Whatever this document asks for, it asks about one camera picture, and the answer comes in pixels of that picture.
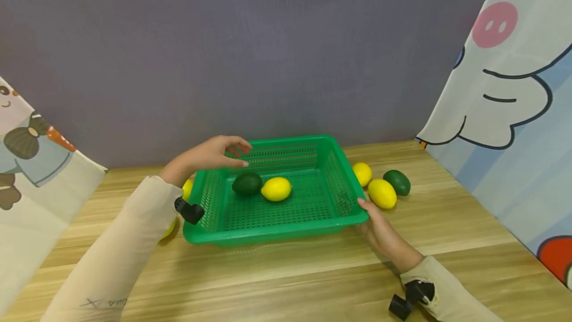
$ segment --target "yellow lemon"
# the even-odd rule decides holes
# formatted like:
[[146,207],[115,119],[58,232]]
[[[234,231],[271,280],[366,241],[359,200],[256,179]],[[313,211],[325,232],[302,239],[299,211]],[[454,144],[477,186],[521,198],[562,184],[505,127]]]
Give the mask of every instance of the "yellow lemon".
[[387,180],[374,179],[367,189],[371,200],[380,208],[391,209],[395,206],[397,194]]
[[161,240],[165,239],[167,236],[171,235],[171,233],[173,232],[173,230],[175,229],[175,225],[177,225],[177,219],[173,220],[173,223],[171,224],[171,226],[167,229],[167,231],[165,231],[165,234],[163,234]]
[[355,163],[352,169],[354,170],[354,174],[357,176],[357,181],[361,186],[365,187],[371,180],[371,168],[360,161],[359,163]]
[[[184,201],[189,202],[189,197],[191,197],[191,190],[192,189],[193,189],[193,181],[190,179],[187,179],[187,181],[185,182],[185,185],[182,186],[182,199]],[[169,236],[173,232],[173,230],[175,229],[176,224],[177,224],[177,219],[173,220],[173,223],[167,229],[167,231],[165,231],[165,234],[163,234],[163,237],[161,239],[165,239],[167,236]]]
[[276,178],[268,179],[264,183],[260,193],[270,201],[283,201],[286,199],[290,192],[292,191],[292,184],[281,176],[276,176]]
[[187,179],[185,185],[182,186],[182,199],[186,202],[189,202],[189,198],[191,197],[191,190],[193,189],[193,181]]

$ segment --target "hand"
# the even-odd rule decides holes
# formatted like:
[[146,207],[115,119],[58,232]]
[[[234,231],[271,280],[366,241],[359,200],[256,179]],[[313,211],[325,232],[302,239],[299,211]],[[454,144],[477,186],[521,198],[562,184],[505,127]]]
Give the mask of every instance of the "hand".
[[369,214],[369,220],[359,226],[360,231],[372,247],[388,257],[401,273],[423,261],[425,257],[395,231],[374,203],[361,198],[357,203]]
[[[159,174],[165,182],[182,187],[185,181],[198,170],[247,167],[246,161],[238,159],[248,154],[252,145],[241,137],[217,136],[173,159]],[[225,156],[230,153],[235,158]]]

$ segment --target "cartoon curtain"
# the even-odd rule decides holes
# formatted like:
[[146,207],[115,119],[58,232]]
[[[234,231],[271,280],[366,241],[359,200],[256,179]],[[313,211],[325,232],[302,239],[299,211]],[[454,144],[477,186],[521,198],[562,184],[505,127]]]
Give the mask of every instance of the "cartoon curtain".
[[572,4],[486,0],[418,134],[572,289]]
[[0,316],[104,174],[0,78]]

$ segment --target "sleeve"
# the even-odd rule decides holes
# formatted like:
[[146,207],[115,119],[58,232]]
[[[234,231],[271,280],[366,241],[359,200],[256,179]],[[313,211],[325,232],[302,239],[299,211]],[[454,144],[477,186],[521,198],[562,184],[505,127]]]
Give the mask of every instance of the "sleeve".
[[438,321],[444,322],[501,322],[483,306],[434,257],[428,256],[414,269],[401,274],[402,283],[419,280],[435,286],[435,296],[425,309]]
[[182,190],[148,176],[89,248],[52,300],[42,322],[119,321],[151,252],[173,223]]

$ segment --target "gray wall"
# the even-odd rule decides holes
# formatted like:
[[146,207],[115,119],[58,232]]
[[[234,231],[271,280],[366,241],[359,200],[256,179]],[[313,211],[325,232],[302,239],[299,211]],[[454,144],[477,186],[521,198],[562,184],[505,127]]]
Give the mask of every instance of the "gray wall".
[[0,75],[107,167],[413,138],[484,0],[0,0]]

